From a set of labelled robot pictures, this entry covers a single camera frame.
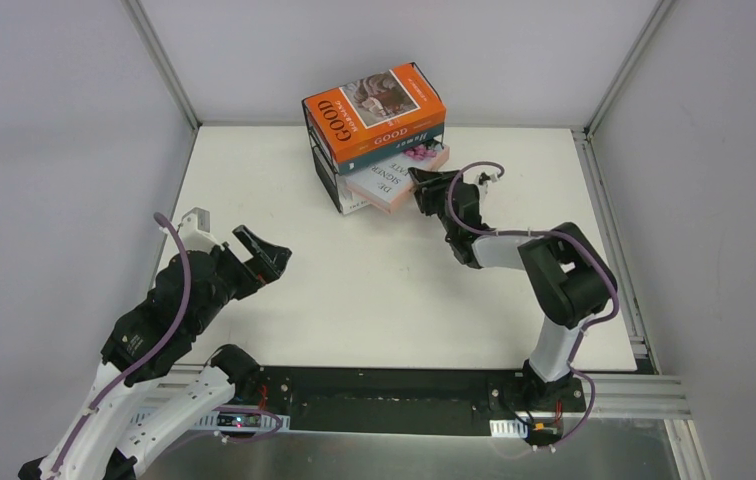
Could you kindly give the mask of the pink floral Designer Fate book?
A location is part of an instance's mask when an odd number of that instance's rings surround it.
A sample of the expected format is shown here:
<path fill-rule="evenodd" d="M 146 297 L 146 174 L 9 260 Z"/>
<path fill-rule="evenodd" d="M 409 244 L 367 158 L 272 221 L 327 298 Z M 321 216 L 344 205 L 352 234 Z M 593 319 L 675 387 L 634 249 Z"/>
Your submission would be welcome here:
<path fill-rule="evenodd" d="M 448 145 L 429 140 L 364 168 L 369 171 L 365 199 L 385 213 L 393 213 L 412 193 L 413 183 L 408 169 L 435 171 L 448 161 L 449 156 Z"/>

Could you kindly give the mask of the teal Humor book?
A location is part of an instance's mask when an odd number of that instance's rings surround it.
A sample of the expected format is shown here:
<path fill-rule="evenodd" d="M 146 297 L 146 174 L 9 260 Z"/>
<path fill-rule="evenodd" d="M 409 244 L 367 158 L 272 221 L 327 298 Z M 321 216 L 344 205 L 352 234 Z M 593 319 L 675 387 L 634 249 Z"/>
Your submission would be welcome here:
<path fill-rule="evenodd" d="M 337 154 L 331 162 L 331 168 L 335 173 L 346 175 L 429 140 L 434 140 L 444 131 L 444 123 L 438 123 L 415 133 L 399 129 L 357 146 L 352 153 Z"/>

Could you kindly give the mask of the white Singularity book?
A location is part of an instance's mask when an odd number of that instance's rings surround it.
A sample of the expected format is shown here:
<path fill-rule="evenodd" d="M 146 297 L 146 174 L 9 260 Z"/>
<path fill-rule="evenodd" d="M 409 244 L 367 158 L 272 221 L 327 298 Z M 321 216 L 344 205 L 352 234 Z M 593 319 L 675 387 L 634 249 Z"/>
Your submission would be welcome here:
<path fill-rule="evenodd" d="M 353 195 L 351 198 L 346 198 L 343 196 L 339 198 L 339 212 L 343 216 L 368 207 L 369 205 L 370 202 L 359 195 Z"/>

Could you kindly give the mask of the orange Good Morning book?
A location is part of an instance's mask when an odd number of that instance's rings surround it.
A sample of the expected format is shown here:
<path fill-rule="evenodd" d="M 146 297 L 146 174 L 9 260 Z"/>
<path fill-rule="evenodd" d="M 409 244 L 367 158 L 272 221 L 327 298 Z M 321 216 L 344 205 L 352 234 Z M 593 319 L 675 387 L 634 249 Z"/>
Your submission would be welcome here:
<path fill-rule="evenodd" d="M 440 95 L 414 62 L 390 68 L 306 97 L 310 113 L 332 159 L 381 135 L 415 133 L 446 120 Z"/>

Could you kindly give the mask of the white Style magazine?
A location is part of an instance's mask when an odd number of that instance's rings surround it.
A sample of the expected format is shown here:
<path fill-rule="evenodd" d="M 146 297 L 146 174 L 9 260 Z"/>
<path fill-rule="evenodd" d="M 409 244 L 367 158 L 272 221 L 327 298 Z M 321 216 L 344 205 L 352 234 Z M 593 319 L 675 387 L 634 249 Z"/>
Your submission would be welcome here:
<path fill-rule="evenodd" d="M 368 190 L 366 188 L 366 181 L 368 180 L 367 169 L 361 169 L 353 173 L 349 173 L 342 177 L 345 187 L 353 194 L 363 198 L 368 196 Z"/>

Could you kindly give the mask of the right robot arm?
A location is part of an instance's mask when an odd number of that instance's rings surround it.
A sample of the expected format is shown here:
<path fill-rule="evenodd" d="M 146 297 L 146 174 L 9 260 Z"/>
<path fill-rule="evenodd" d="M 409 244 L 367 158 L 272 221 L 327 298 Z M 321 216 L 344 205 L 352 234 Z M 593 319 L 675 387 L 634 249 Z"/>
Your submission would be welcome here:
<path fill-rule="evenodd" d="M 467 183 L 466 168 L 408 170 L 420 212 L 437 217 L 458 262 L 472 269 L 524 272 L 544 319 L 536 346 L 522 367 L 523 400 L 537 410 L 561 397 L 573 377 L 572 363 L 588 327 L 619 311 L 615 276 L 581 229 L 572 222 L 550 230 L 499 230 L 487 225 L 481 203 L 500 180 L 498 163 L 476 163 L 481 173 Z"/>

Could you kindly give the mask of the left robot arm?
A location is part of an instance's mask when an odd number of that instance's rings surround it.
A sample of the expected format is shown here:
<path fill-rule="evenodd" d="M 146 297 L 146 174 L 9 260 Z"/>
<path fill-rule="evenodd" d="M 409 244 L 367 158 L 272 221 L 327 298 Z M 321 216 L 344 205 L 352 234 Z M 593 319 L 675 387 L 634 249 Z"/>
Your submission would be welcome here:
<path fill-rule="evenodd" d="M 157 223 L 177 253 L 143 301 L 114 324 L 96 377 L 57 446 L 26 462 L 21 479 L 137 479 L 194 423 L 232 401 L 258 411 L 261 367 L 245 350 L 225 344 L 179 395 L 140 423 L 131 418 L 198 336 L 232 301 L 279 280 L 292 256 L 244 225 L 233 231 L 250 257 L 240 260 L 208 232 L 163 215 Z"/>

